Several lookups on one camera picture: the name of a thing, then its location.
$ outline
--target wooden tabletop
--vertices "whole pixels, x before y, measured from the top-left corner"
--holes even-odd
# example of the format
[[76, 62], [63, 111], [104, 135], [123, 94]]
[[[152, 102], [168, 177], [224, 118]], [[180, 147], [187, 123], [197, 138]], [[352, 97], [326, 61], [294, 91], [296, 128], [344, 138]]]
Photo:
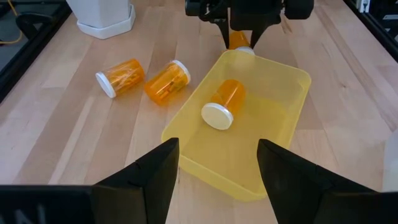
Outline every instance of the wooden tabletop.
[[[224, 51], [217, 26], [183, 0], [135, 0], [132, 31], [98, 40], [70, 16], [0, 106], [0, 184], [94, 184], [160, 144], [165, 125]], [[256, 54], [312, 78], [292, 151], [380, 190], [384, 142], [398, 127], [398, 64], [342, 0], [272, 26]], [[112, 100], [95, 73], [136, 58], [153, 77], [177, 59], [192, 84], [167, 107], [143, 84]], [[241, 203], [180, 170], [168, 223], [275, 223], [268, 199]]]

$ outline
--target white cap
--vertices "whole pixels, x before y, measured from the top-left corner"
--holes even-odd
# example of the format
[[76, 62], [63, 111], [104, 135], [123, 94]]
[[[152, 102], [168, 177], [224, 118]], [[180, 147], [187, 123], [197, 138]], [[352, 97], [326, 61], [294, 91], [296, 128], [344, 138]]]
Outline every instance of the white cap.
[[105, 93], [110, 97], [110, 98], [114, 98], [116, 96], [116, 93], [111, 85], [111, 83], [109, 82], [109, 80], [106, 78], [106, 76], [104, 75], [104, 73], [102, 72], [97, 72], [95, 74], [95, 77], [97, 78], [97, 81], [99, 83], [99, 85], [101, 85], [102, 89], [105, 91]]
[[186, 66], [183, 63], [181, 63], [179, 60], [172, 60], [172, 63], [178, 65], [184, 71], [184, 73], [185, 73], [185, 75], [187, 76], [187, 79], [188, 79], [188, 83], [187, 83], [187, 85], [188, 85], [191, 82], [191, 75], [189, 74], [188, 69], [186, 68]]
[[251, 54], [251, 55], [256, 55], [256, 54], [254, 53], [253, 49], [250, 48], [250, 47], [238, 47], [238, 48], [236, 48], [235, 50], [240, 50], [240, 51], [249, 53], [249, 54]]
[[219, 130], [227, 130], [234, 121], [231, 112], [217, 103], [205, 104], [201, 109], [201, 117], [208, 125]]

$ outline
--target pill bottle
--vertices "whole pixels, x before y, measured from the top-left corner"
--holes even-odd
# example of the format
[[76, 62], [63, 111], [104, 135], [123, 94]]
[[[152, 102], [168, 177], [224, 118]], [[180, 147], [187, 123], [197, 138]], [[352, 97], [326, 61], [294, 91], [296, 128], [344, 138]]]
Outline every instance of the pill bottle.
[[228, 129], [241, 109], [246, 92], [242, 83], [225, 80], [201, 109], [201, 116], [207, 124], [219, 130]]
[[119, 65], [95, 74], [98, 83], [105, 93], [114, 98], [144, 81], [144, 69], [136, 59], [130, 59]]
[[235, 50], [240, 50], [242, 52], [246, 52], [251, 55], [256, 55], [251, 47], [237, 47]]
[[188, 69], [180, 61], [173, 60], [145, 84], [144, 90], [152, 101], [164, 105], [190, 81]]
[[229, 50], [234, 50], [238, 47], [250, 47], [250, 43], [243, 31], [234, 31], [229, 35]]

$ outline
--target transparent orange plastic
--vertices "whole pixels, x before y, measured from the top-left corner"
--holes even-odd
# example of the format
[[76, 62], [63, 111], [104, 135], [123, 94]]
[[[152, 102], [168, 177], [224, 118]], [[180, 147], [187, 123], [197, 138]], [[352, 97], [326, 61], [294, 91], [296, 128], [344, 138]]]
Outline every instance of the transparent orange plastic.
[[241, 109], [246, 92], [237, 80], [225, 80], [211, 97], [210, 103], [224, 106], [233, 116]]
[[144, 80], [144, 69], [136, 59], [130, 59], [96, 74], [99, 84], [113, 98]]
[[149, 80], [144, 86], [149, 98], [158, 105], [164, 105], [179, 90], [190, 82], [187, 68], [177, 61], [171, 61], [159, 72], [155, 78]]
[[234, 50], [238, 47], [250, 47], [243, 31], [234, 31], [229, 35], [229, 49]]

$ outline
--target yellow plastic bin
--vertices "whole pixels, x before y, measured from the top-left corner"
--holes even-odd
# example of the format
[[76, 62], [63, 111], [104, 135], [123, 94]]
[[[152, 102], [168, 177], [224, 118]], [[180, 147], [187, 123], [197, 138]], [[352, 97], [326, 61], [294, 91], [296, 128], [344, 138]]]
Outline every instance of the yellow plastic bin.
[[[246, 89], [228, 130], [207, 125], [201, 109], [217, 88], [235, 79]], [[180, 167], [241, 201], [267, 192], [257, 163], [259, 139], [289, 148], [311, 84], [303, 70], [238, 50], [225, 52], [164, 129], [162, 141], [180, 139]]]

